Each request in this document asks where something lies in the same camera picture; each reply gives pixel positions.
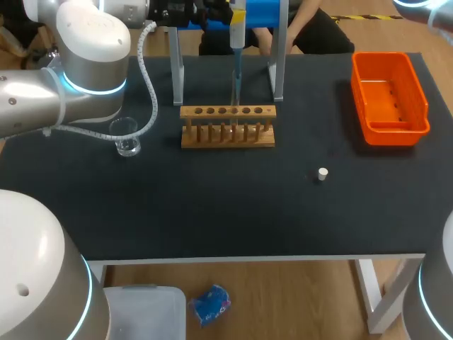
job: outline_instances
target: white coiled cable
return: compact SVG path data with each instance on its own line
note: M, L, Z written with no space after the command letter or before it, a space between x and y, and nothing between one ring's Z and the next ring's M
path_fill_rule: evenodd
M154 122L157 119L158 107L157 107L156 92L154 91L153 84L151 83L151 79L149 78L147 68L144 65L143 46L144 46L144 41L146 40L148 34L152 31L154 31L154 29L156 29L155 22L152 22L145 27L142 34L140 35L139 42L138 42L138 48L137 48L137 56L138 56L140 71L142 72L144 82L147 85L149 95L151 96L151 102L153 105L153 111L151 113L151 117L150 117L148 123L144 127L142 127L142 129L140 129L136 132L130 133L128 135L124 135L124 136L113 136L113 135L107 135L105 133L100 133L100 132L96 132L96 131L82 129L80 127L69 126L69 125L57 125L57 126L54 126L51 128L56 129L56 130L80 133L82 135L98 138L100 140L112 140L115 142L118 142L120 140L130 140L132 138L139 137L139 136L143 135L144 133L146 133L149 129L151 129L151 127L153 126Z

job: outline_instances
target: small white cylinder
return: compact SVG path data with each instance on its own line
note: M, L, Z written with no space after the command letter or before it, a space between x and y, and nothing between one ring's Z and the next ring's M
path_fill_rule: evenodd
M318 170L318 180L324 181L327 177L328 170L326 168L319 168Z

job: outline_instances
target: orange plastic tray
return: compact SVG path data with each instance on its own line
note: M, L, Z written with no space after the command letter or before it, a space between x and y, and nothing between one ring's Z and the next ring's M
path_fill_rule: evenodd
M368 144L414 145L430 131L428 102L406 53L354 53L351 85Z

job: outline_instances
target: small glass cup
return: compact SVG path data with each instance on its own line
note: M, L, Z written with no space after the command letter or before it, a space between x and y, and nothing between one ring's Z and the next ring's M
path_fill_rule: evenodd
M114 120L110 124L110 134L114 136L124 136L137 131L137 122L134 118L123 117ZM130 140L120 140L115 142L118 154L123 157L135 156L140 152L142 147L138 138L131 138Z

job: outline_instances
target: black table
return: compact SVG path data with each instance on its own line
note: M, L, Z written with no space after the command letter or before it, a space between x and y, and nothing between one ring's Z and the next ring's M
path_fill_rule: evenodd
M138 156L68 132L30 133L6 144L0 188L44 203L88 260L424 253L453 209L453 121L422 57L411 59L431 124L413 148L365 144L350 55L295 55L275 148L182 150L170 61L154 58L159 117ZM265 64L244 58L244 104L271 103ZM228 104L231 70L229 57L185 58L185 104ZM150 105L131 59L121 115L143 125ZM322 166L329 175L317 183Z

